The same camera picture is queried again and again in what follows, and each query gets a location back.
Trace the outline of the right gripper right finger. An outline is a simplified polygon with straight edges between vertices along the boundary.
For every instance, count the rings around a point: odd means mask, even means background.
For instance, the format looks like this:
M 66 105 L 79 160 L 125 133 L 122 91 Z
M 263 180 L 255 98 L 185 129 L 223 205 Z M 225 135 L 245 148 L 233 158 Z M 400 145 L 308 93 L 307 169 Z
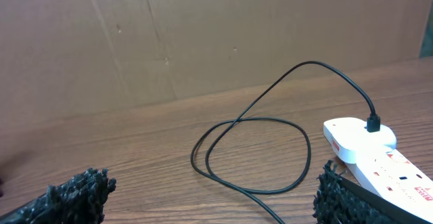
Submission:
M 320 224 L 428 224 L 336 172 L 328 160 L 318 176 L 313 217 Z

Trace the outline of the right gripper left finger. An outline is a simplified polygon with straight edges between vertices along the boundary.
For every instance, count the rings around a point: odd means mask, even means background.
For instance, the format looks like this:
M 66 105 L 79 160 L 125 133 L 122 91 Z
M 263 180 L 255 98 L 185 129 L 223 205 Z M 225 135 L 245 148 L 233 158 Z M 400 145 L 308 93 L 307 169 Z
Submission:
M 116 189 L 108 169 L 89 168 L 1 216 L 1 224 L 100 224 L 104 204 Z

